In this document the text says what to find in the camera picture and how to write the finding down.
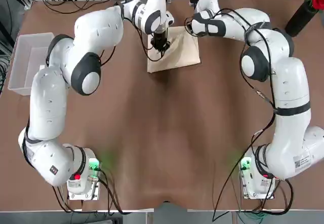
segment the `brown mat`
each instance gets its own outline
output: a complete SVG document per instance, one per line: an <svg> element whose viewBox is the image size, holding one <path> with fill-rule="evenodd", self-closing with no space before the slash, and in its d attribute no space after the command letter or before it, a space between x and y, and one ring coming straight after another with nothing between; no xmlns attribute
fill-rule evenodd
<svg viewBox="0 0 324 224"><path fill-rule="evenodd" d="M220 0L220 7L260 9L270 15L274 26L284 28L301 2ZM71 7L66 5L60 10L69 11ZM108 4L101 4L86 12L60 15L36 2L25 13L20 34L73 35L77 17L106 7ZM192 15L188 0L172 1L168 9L175 16L175 25L183 25L184 19ZM295 56L304 62L308 75L311 123L321 127L323 37L317 15L294 39ZM153 208L162 201L191 209L212 209L213 172L216 201L252 134L264 127L272 115L271 107L240 77L242 46L228 39L202 38L202 64L148 74L138 35L125 22L124 38L112 60L103 67L98 91L82 97L70 90L60 142L90 147L106 167L111 167L122 209ZM255 85L270 95L268 83ZM18 146L18 135L29 114L29 97L4 89L0 112L0 210L59 210L51 187L27 165ZM272 135L273 127L258 143L270 142ZM324 209L323 167L320 163L291 180L295 190L293 209ZM233 181L237 187L237 174ZM85 208L107 209L105 189L101 189L100 197L98 202L85 203ZM284 208L282 194L278 192L276 197L267 202L267 208ZM244 201L243 207L256 205L256 201ZM230 182L219 209L238 209Z"/></svg>

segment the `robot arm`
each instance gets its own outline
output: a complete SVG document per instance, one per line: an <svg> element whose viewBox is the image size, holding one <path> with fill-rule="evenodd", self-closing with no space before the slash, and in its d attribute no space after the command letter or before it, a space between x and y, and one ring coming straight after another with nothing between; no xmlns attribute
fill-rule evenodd
<svg viewBox="0 0 324 224"><path fill-rule="evenodd" d="M151 34L169 23L165 0L130 0L124 4L79 17L75 38L56 36L48 49L47 65L34 77L30 95L30 118L19 135L25 159L52 186L67 182L76 195L87 193L95 158L88 148L61 145L57 137L65 124L68 87L81 95L96 91L101 78L100 55L123 37L124 18Z"/></svg>
<svg viewBox="0 0 324 224"><path fill-rule="evenodd" d="M192 20L186 24L192 35L220 36L246 41L250 46L242 55L241 68L252 80L264 82L269 77L269 59L273 81L275 133L272 143L250 149L242 162L244 193L248 198L266 198L274 189L273 177L294 177L324 158L324 130L309 127L311 119L309 89L302 61L293 58L290 36L272 29L267 14L255 9L219 13L217 0L199 0Z"/></svg>

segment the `plastic container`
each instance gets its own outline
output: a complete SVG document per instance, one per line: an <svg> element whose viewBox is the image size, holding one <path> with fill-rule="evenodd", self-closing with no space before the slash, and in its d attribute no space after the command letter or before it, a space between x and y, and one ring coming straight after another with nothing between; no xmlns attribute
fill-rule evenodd
<svg viewBox="0 0 324 224"><path fill-rule="evenodd" d="M46 65L47 49L53 38L53 33L18 37L8 90L23 96L30 95L35 74L41 65Z"/></svg>

